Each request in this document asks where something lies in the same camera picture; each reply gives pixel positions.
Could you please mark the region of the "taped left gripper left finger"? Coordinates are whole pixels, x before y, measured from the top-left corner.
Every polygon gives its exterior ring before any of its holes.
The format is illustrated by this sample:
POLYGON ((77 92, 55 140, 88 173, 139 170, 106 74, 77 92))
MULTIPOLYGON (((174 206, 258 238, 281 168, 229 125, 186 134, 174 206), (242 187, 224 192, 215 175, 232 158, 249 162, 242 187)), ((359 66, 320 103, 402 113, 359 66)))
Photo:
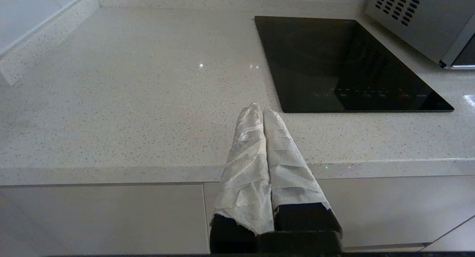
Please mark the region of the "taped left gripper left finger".
POLYGON ((236 120, 219 186, 210 223, 211 253, 255 252, 258 236, 275 230, 266 137, 258 103, 244 107, 236 120))

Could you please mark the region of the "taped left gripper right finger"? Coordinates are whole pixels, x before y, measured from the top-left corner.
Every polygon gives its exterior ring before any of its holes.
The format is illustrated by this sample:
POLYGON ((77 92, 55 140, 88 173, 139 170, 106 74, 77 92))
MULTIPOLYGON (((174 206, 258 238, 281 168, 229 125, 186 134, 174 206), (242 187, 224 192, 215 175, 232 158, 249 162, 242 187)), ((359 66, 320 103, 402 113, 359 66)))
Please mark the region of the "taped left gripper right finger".
POLYGON ((265 109, 263 126, 276 229, 335 232, 341 236, 341 225, 283 119, 265 109))

